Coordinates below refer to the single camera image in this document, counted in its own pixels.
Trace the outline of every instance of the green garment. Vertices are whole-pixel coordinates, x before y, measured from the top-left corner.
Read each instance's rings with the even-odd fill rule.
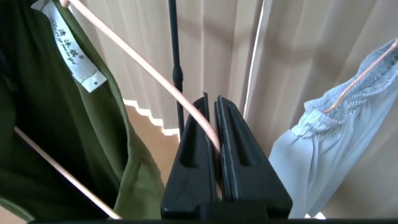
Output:
[[[88,93],[71,76],[34,0],[0,0],[0,205],[29,220],[108,216],[31,149],[18,126],[125,219],[160,218],[163,184],[119,88],[68,9],[58,10],[108,79]]]

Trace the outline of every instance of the brown floor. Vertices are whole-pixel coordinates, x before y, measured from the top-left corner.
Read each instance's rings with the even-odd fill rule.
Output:
[[[166,183],[177,152],[178,136],[164,136],[160,127],[154,126],[148,117],[141,116],[133,107],[128,106],[127,112],[134,130],[152,153]],[[0,207],[0,224],[22,223],[21,219]]]

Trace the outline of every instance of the curtain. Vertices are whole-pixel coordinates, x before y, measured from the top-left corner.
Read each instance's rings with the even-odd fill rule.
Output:
[[[172,81],[166,0],[83,3]],[[218,95],[235,102],[269,155],[305,101],[347,81],[367,54],[398,35],[397,8],[395,0],[177,0],[183,94],[194,101],[206,91],[209,102]],[[165,129],[177,128],[175,100],[73,12],[124,99],[161,119]],[[323,211],[326,217],[398,217],[397,116],[396,103]]]

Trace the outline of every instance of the care label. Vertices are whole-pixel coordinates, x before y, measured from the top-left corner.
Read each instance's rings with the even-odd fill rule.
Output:
[[[106,82],[106,77],[77,44],[52,0],[39,0],[33,3],[31,8],[43,12],[50,20],[57,47],[72,72],[72,77],[78,83],[91,93]]]

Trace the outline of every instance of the black pole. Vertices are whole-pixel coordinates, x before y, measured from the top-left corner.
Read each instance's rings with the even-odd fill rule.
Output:
[[[180,65],[180,49],[178,47],[178,25],[177,25],[177,6],[175,0],[169,0],[170,29],[172,33],[173,47],[173,82],[174,86],[182,93],[183,74]],[[184,111],[182,105],[177,102],[178,127],[180,128],[180,137],[184,131]]]

